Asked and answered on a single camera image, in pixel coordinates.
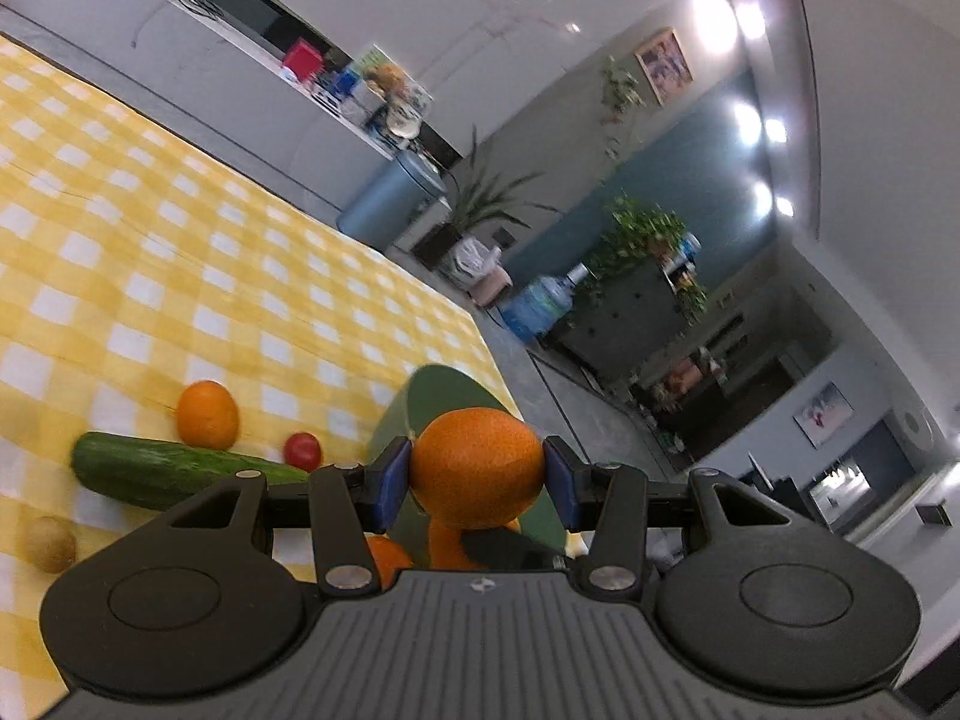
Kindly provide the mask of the orange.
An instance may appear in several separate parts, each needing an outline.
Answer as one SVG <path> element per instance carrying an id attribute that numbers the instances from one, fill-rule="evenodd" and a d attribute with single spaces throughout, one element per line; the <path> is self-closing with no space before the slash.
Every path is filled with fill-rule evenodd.
<path id="1" fill-rule="evenodd" d="M 201 449 L 228 450 L 241 427 L 239 408 L 221 383 L 199 380 L 185 387 L 174 408 L 179 439 Z"/>
<path id="2" fill-rule="evenodd" d="M 413 497 L 431 518 L 459 530 L 506 525 L 534 504 L 544 479 L 539 436 L 505 411 L 449 411 L 413 443 Z"/>

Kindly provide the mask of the green cucumber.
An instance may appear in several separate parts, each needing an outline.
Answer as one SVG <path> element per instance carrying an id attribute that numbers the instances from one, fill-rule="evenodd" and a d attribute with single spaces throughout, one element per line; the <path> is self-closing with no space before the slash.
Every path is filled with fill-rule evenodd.
<path id="1" fill-rule="evenodd" d="M 296 466 L 250 455 L 106 433 L 78 437 L 70 466 L 83 488 L 155 512 L 245 470 L 261 472 L 270 484 L 301 483 L 308 476 Z"/>

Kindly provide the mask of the brown kiwi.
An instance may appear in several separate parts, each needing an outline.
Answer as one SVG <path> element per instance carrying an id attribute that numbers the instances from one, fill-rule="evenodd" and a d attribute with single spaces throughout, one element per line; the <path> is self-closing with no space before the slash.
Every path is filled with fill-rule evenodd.
<path id="1" fill-rule="evenodd" d="M 25 534 L 28 561 L 48 574 L 61 574 L 76 561 L 76 538 L 70 523 L 57 517 L 29 522 Z"/>

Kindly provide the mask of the red cherry tomato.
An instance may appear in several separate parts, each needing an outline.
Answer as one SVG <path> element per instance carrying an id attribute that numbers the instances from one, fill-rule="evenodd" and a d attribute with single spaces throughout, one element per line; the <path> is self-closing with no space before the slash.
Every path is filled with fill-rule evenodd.
<path id="1" fill-rule="evenodd" d="M 312 473 L 322 465 L 322 447 L 311 433 L 294 433 L 283 445 L 283 461 L 304 473 Z"/>

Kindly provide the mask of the green plastic bowl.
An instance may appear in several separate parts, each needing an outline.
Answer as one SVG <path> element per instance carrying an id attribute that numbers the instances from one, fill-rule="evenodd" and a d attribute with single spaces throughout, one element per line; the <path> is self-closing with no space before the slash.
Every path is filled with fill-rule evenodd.
<path id="1" fill-rule="evenodd" d="M 374 460 L 396 437 L 418 437 L 434 418 L 462 408 L 490 408 L 512 416 L 509 408 L 467 374 L 441 364 L 428 364 L 413 372 L 398 390 L 374 428 L 366 447 L 366 458 Z M 430 516 L 412 496 L 407 497 L 389 536 L 402 544 L 418 566 L 428 564 L 428 523 Z M 519 515 L 519 530 L 550 548 L 566 548 L 566 532 L 551 510 L 545 493 L 530 509 Z"/>

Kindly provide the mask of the dark cabinet with plants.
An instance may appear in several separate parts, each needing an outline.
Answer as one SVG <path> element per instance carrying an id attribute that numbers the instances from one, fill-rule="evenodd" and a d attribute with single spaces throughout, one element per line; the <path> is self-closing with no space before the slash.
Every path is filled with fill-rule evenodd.
<path id="1" fill-rule="evenodd" d="M 700 250 L 677 213 L 619 195 L 551 341 L 599 379 L 640 369 L 703 316 L 708 293 L 698 280 Z"/>

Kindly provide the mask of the blue water jug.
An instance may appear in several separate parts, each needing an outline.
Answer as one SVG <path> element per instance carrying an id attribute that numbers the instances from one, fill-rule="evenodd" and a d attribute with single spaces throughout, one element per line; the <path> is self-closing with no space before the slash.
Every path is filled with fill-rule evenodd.
<path id="1" fill-rule="evenodd" d="M 545 335 L 573 307 L 576 286 L 589 275 L 578 263 L 562 277 L 537 277 L 506 302 L 501 317 L 523 343 Z"/>

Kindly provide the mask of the yellow checkered tablecloth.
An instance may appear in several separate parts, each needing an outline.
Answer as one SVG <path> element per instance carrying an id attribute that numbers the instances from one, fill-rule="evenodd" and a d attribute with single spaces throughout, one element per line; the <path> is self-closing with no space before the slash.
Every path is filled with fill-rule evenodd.
<path id="1" fill-rule="evenodd" d="M 359 460 L 395 392 L 439 362 L 508 396 L 467 310 L 109 94 L 2 47 L 2 712 L 64 686 L 37 630 L 39 517 L 91 554 L 145 512 L 76 483 L 88 431 L 172 439 L 189 383 L 239 406 L 238 450 L 298 431 Z"/>

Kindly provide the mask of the blue-grey trash can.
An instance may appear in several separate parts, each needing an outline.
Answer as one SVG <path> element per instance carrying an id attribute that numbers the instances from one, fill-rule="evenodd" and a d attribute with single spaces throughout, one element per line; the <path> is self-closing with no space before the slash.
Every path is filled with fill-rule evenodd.
<path id="1" fill-rule="evenodd" d="M 337 229 L 377 252 L 386 252 L 425 208 L 444 195 L 446 184 L 430 160 L 399 151 L 338 215 Z"/>

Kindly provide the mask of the potted spiky plant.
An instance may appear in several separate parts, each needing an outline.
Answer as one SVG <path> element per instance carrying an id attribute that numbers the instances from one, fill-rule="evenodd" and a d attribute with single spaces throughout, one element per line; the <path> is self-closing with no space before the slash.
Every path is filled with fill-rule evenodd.
<path id="1" fill-rule="evenodd" d="M 517 216 L 523 208 L 558 213 L 556 206 L 524 200 L 517 195 L 521 188 L 540 179 L 544 175 L 542 171 L 528 172 L 514 179 L 505 179 L 501 172 L 491 174 L 488 158 L 482 154 L 477 127 L 472 127 L 470 151 L 464 163 L 466 167 L 454 181 L 454 200 L 449 203 L 448 217 L 435 224 L 413 246 L 412 255 L 428 270 L 436 270 L 455 244 L 485 223 L 499 221 L 529 229 L 530 224 Z"/>

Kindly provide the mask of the long grey counter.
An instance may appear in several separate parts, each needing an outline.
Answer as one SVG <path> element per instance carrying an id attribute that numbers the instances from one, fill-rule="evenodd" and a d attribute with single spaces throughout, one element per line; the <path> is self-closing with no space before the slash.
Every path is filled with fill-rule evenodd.
<path id="1" fill-rule="evenodd" d="M 391 160 L 178 0 L 2 0 L 2 32 L 322 221 Z"/>

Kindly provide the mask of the red box on counter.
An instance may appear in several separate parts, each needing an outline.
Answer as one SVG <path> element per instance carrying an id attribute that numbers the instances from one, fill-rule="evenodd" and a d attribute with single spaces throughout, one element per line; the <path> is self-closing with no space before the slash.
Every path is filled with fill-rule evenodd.
<path id="1" fill-rule="evenodd" d="M 281 60 L 281 73 L 297 83 L 308 83 L 324 70 L 324 57 L 320 50 L 304 39 L 298 39 Z"/>

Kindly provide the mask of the framed wall picture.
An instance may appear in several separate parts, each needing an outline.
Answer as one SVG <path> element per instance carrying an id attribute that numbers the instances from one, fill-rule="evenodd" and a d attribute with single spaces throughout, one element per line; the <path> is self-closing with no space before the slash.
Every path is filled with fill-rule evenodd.
<path id="1" fill-rule="evenodd" d="M 669 104 L 693 83 L 679 36 L 672 28 L 661 29 L 635 50 L 654 98 L 661 106 Z"/>

